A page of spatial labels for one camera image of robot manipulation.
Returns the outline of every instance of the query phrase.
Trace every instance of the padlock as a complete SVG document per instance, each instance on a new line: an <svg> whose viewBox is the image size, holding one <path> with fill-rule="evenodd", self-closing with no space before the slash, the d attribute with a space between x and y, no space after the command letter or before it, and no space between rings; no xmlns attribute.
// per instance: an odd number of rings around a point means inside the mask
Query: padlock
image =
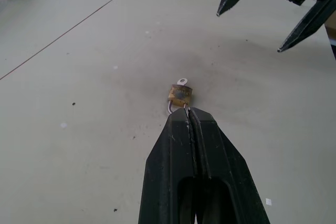
<svg viewBox="0 0 336 224"><path fill-rule="evenodd" d="M173 84L168 96L168 111L171 114L171 106L186 107L190 103L192 88L185 86L187 79L180 79L177 84Z"/></svg>

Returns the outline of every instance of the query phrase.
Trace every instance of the white table surface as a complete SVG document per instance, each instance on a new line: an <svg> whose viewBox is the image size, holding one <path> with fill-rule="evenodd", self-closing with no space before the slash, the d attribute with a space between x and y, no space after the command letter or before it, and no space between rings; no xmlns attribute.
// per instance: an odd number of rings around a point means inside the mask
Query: white table surface
<svg viewBox="0 0 336 224"><path fill-rule="evenodd" d="M9 0L0 13L0 78L110 0Z"/></svg>

